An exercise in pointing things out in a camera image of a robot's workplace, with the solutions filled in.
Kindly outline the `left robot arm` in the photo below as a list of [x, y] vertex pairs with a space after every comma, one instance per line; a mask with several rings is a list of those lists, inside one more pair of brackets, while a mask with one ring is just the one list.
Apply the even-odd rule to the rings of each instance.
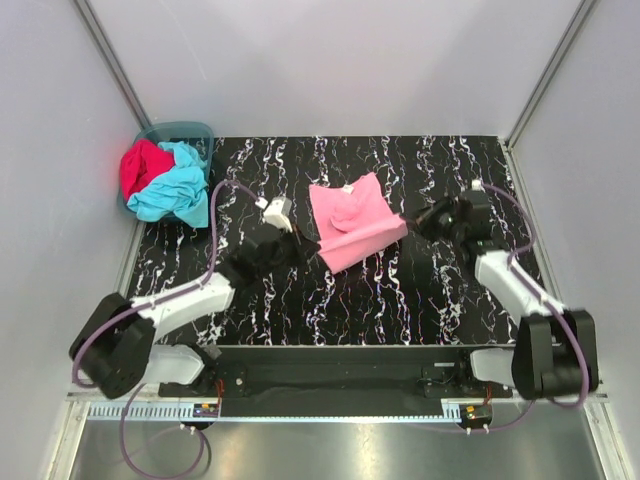
[[158, 295], [105, 296], [69, 348], [76, 385], [118, 399], [143, 384], [176, 384], [196, 396], [216, 382], [216, 356], [195, 344], [162, 338], [205, 315], [227, 310], [234, 296], [280, 267], [303, 264], [316, 251], [298, 228], [263, 224], [212, 271]]

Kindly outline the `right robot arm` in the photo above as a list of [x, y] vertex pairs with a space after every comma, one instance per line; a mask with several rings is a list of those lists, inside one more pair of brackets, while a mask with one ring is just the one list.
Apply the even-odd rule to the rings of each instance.
[[455, 387], [472, 397], [492, 382], [529, 401], [577, 408], [599, 384], [594, 319], [550, 295], [519, 265], [520, 252], [509, 249], [494, 230], [492, 190], [480, 184], [446, 195], [408, 220], [426, 241], [449, 243], [517, 326], [514, 346], [473, 351], [468, 363], [454, 371]]

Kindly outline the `pink t shirt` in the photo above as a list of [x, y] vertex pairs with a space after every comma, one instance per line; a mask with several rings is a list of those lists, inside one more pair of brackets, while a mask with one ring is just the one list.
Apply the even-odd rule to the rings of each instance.
[[311, 185], [309, 196], [319, 255], [332, 274], [408, 235], [406, 221], [391, 210], [373, 172], [341, 188]]

